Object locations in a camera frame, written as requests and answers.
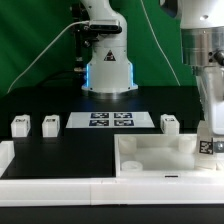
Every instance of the warning label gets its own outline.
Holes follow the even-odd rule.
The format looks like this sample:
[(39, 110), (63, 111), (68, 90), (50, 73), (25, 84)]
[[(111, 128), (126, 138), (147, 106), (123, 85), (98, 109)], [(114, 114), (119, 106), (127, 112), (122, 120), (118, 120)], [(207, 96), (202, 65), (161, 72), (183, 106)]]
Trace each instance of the warning label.
[(113, 52), (110, 50), (107, 54), (107, 56), (105, 57), (104, 61), (116, 61)]

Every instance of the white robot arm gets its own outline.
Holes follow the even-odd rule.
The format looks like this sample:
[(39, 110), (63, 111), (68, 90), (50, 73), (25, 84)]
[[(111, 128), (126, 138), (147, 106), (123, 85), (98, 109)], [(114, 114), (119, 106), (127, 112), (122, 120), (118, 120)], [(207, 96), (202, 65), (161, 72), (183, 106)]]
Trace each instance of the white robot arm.
[(224, 1), (160, 0), (160, 6), (181, 19), (183, 63), (197, 78), (213, 149), (224, 152)]
[(99, 33), (87, 65), (85, 95), (117, 99), (135, 92), (133, 65), (127, 59), (127, 23), (109, 0), (81, 0), (90, 17), (89, 29)]

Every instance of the white box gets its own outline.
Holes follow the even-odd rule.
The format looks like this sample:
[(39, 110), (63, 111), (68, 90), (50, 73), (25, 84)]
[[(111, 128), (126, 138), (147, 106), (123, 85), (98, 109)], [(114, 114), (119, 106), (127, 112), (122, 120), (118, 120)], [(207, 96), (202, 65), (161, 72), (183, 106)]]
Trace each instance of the white box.
[(178, 135), (180, 132), (180, 123), (175, 116), (164, 114), (160, 118), (160, 128), (164, 134)]
[(58, 136), (60, 130), (60, 117), (58, 115), (46, 116), (42, 123), (44, 138), (54, 138)]
[(27, 137), (30, 131), (30, 116), (22, 115), (16, 116), (11, 123), (11, 131), (13, 138)]

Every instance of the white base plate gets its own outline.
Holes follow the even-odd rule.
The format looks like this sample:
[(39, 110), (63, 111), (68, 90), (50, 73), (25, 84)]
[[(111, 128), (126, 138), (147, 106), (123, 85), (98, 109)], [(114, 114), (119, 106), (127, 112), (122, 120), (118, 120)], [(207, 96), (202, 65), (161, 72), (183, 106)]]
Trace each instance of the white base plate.
[(154, 128), (148, 112), (71, 113), (66, 128)]

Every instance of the black table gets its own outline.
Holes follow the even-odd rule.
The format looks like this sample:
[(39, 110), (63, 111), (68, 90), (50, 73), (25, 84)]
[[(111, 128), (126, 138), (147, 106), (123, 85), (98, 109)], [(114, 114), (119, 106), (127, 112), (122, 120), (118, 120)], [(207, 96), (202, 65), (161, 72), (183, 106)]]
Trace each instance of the black table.
[[(16, 115), (29, 114), (32, 126), (28, 138), (14, 139), (16, 156), (2, 179), (114, 177), (114, 134), (161, 133), (162, 114), (175, 115), (181, 133), (195, 133), (199, 120), (203, 119), (196, 87), (141, 87), (137, 96), (119, 101), (85, 98), (72, 88), (20, 88), (2, 98), (0, 108), (0, 140), (12, 139), (10, 124)], [(148, 111), (155, 128), (65, 129), (71, 112), (138, 111)], [(46, 115), (52, 114), (61, 118), (59, 137), (43, 139), (41, 124)], [(0, 208), (0, 223), (223, 223), (223, 208), (223, 205)]]

